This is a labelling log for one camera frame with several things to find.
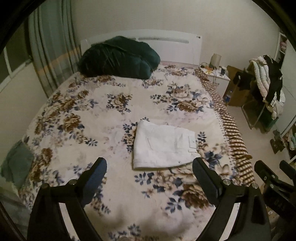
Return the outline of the white pants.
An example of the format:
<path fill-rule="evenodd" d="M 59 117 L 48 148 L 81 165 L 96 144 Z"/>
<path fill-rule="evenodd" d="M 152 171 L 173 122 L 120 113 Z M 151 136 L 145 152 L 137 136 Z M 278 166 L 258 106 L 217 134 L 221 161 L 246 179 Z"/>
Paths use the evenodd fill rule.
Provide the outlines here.
<path fill-rule="evenodd" d="M 133 168 L 182 166 L 199 158 L 195 132 L 141 120 L 133 144 Z"/>

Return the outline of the dark shoes on floor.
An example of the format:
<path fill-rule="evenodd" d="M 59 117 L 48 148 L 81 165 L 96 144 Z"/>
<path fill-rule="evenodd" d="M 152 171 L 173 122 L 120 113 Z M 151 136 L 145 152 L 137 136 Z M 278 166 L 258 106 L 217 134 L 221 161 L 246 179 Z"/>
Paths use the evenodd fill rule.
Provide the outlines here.
<path fill-rule="evenodd" d="M 285 145 L 282 141 L 280 132 L 278 130 L 274 130 L 273 134 L 274 134 L 274 138 L 270 140 L 270 145 L 273 149 L 274 154 L 276 154 L 277 152 L 282 152 L 283 149 L 285 148 Z"/>

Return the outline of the brown checkered bed sheet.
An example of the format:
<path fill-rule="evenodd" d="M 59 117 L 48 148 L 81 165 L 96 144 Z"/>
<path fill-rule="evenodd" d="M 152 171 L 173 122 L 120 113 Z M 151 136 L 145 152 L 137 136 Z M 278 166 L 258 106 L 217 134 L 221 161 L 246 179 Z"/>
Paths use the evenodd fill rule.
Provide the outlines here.
<path fill-rule="evenodd" d="M 206 74 L 199 68 L 195 68 L 194 75 L 201 81 L 202 86 L 214 101 L 214 110 L 218 114 L 218 119 L 221 121 L 223 134 L 230 147 L 230 155 L 235 161 L 239 184 L 243 186 L 251 185 L 255 182 L 251 164 L 252 156 L 247 151 L 241 133 L 236 125 L 235 118 L 227 111 L 226 105 L 206 77 Z"/>

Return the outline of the grey green cloth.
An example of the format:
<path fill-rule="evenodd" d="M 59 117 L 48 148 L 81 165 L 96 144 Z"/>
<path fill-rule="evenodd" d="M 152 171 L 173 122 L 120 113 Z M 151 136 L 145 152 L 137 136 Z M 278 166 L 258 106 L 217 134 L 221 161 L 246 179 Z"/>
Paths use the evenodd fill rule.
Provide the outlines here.
<path fill-rule="evenodd" d="M 34 154 L 22 140 L 19 140 L 4 159 L 1 165 L 1 176 L 20 189 L 29 174 L 33 161 Z"/>

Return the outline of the clothes pile on chair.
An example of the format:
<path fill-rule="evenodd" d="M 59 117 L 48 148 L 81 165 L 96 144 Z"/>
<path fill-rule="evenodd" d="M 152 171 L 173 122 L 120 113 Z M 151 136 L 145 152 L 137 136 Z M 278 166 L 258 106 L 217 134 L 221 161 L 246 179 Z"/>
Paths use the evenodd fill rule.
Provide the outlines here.
<path fill-rule="evenodd" d="M 264 55 L 250 59 L 247 70 L 254 74 L 262 101 L 271 113 L 271 118 L 275 120 L 283 113 L 285 104 L 279 64 L 270 56 Z"/>

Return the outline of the plastic water bottle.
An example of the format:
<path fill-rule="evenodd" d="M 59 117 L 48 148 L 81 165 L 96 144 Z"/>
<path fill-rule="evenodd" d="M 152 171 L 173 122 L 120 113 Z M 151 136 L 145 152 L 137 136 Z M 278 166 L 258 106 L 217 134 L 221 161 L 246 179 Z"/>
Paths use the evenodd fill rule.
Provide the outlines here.
<path fill-rule="evenodd" d="M 231 96 L 232 96 L 233 91 L 232 90 L 228 90 L 227 93 L 224 96 L 224 102 L 225 104 L 229 104 Z"/>

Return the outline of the floral bed blanket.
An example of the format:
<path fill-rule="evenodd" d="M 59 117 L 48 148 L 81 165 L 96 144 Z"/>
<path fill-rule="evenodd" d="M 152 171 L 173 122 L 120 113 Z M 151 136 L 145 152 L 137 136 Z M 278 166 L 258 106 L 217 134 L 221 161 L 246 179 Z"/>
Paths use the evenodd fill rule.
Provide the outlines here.
<path fill-rule="evenodd" d="M 214 206 L 191 164 L 133 168 L 137 126 L 145 120 L 194 131 L 205 163 L 233 178 L 235 161 L 223 124 L 228 116 L 197 69 L 159 66 L 148 80 L 74 74 L 47 100 L 23 138 L 34 161 L 18 194 L 32 208 L 43 183 L 64 185 L 104 157 L 107 173 L 85 207 L 104 240 L 195 240 Z"/>

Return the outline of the white nightstand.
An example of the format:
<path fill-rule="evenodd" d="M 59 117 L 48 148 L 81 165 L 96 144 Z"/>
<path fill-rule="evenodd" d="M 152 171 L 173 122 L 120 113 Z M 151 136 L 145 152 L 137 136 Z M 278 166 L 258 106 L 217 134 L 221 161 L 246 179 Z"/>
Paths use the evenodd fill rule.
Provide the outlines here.
<path fill-rule="evenodd" d="M 224 97 L 225 91 L 230 82 L 230 78 L 227 75 L 227 69 L 225 67 L 219 67 L 218 69 L 209 70 L 204 65 L 200 66 L 200 69 L 206 74 L 220 97 Z"/>

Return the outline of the white wardrobe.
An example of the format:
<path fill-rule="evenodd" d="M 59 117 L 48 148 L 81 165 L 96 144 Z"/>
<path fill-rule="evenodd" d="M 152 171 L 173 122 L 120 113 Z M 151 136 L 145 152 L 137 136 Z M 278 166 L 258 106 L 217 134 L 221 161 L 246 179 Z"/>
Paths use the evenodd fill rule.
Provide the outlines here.
<path fill-rule="evenodd" d="M 276 127 L 286 141 L 295 124 L 295 49 L 283 32 L 278 34 L 275 59 L 281 64 L 282 90 L 285 94 L 283 113 L 276 122 Z"/>

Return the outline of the beige bedside lamp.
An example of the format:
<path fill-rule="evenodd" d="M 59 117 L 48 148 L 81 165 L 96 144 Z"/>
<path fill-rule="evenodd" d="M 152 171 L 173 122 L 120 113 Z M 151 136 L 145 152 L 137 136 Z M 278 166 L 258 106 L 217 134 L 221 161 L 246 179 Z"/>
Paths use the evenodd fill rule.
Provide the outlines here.
<path fill-rule="evenodd" d="M 214 53 L 211 57 L 209 67 L 212 69 L 218 69 L 222 56 Z"/>

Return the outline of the white headboard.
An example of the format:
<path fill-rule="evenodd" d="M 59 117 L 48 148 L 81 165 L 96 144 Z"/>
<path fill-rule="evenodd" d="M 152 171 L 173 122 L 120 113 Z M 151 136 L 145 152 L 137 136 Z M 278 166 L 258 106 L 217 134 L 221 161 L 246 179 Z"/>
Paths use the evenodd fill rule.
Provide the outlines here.
<path fill-rule="evenodd" d="M 80 42 L 83 54 L 93 44 L 116 36 L 145 42 L 154 49 L 162 61 L 199 65 L 203 38 L 200 35 L 168 30 L 127 30 L 96 35 Z"/>

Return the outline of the grey green curtain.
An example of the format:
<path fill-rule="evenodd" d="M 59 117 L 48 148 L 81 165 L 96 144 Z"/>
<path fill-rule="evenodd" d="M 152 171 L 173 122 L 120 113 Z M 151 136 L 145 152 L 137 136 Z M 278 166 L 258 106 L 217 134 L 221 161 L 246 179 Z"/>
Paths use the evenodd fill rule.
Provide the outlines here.
<path fill-rule="evenodd" d="M 28 18 L 29 42 L 40 84 L 51 94 L 78 71 L 80 47 L 71 1 L 45 1 Z"/>

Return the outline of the dark green pillow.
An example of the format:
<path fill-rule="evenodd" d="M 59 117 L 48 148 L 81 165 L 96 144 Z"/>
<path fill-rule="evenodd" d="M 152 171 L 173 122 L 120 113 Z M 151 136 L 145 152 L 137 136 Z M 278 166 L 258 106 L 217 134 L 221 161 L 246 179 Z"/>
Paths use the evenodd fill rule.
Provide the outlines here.
<path fill-rule="evenodd" d="M 78 71 L 86 77 L 113 75 L 147 80 L 160 62 L 149 44 L 116 36 L 91 45 L 79 60 Z"/>

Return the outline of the window frame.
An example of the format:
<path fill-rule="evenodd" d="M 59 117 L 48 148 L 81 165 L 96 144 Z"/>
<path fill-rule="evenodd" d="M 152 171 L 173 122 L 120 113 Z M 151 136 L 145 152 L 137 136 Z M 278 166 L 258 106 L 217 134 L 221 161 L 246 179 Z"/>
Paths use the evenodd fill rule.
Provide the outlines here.
<path fill-rule="evenodd" d="M 1 53 L 1 92 L 31 62 L 26 46 L 7 44 Z"/>

